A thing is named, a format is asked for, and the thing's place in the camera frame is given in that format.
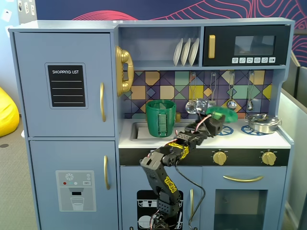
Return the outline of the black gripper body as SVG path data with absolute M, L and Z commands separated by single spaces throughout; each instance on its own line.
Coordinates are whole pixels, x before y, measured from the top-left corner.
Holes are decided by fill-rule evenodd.
M 214 137 L 218 135 L 223 129 L 223 123 L 219 123 L 215 118 L 209 117 L 204 121 L 207 129 L 207 136 Z

